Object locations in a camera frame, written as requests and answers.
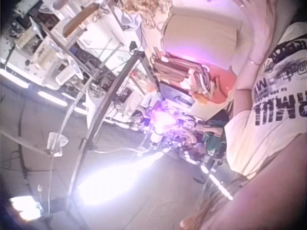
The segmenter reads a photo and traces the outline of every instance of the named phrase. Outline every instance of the purple light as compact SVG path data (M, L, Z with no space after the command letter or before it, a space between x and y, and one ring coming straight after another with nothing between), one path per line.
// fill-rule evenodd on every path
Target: purple light
M174 118L171 114L163 112L163 111L156 111L153 115L153 119L155 121L155 130L156 132L166 132L167 130L171 129L172 126L177 124L176 118Z
M160 125L164 126L173 126L177 123L176 118L163 111L156 111L154 113L154 120L155 122L158 122Z

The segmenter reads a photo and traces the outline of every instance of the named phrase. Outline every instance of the metal frame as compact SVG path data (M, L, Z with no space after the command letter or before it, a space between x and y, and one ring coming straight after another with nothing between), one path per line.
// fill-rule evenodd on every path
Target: metal frame
M73 193L76 189L78 177L79 177L81 168L83 166L86 154L89 150L93 149L93 146L94 146L93 139L103 123L103 120L106 116L106 112L111 104L111 101L115 98L118 89L122 85L126 76L132 70L134 65L137 63L137 61L141 61L142 59L144 59L144 57L145 57L145 53L141 51L137 51L132 55L131 59L127 62L127 64L122 69L122 71L119 73L119 75L117 76L113 84L111 85L110 89L106 93L100 106L98 107L98 110L93 118L91 126L89 130L87 131L85 138L83 139L84 141L80 145L80 153L79 153L79 156L76 162L76 166L75 166L75 169L71 177L70 187L68 190L68 200L67 200L68 210L70 208L70 199L72 198Z

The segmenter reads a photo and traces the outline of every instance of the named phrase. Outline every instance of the white t-shirt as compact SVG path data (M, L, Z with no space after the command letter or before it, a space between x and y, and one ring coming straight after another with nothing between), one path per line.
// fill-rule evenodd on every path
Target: white t-shirt
M252 111L237 114L225 127L228 163L249 179L268 157L307 131L307 23L287 28L252 94Z

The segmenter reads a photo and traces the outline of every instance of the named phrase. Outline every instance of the cable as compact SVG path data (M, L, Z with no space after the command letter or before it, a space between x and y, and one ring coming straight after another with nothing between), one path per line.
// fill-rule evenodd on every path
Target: cable
M52 172L53 172L54 156L51 158L49 169L49 186L48 186L48 215L50 216L50 201L51 201L51 187L52 187Z

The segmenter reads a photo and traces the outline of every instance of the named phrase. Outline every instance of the bracelet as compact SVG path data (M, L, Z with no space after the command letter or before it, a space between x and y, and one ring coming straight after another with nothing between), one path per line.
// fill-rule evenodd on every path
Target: bracelet
M248 57L249 61L251 64L256 65L256 66L260 66L261 64L258 64L256 62L254 62L252 59L250 59L250 57Z

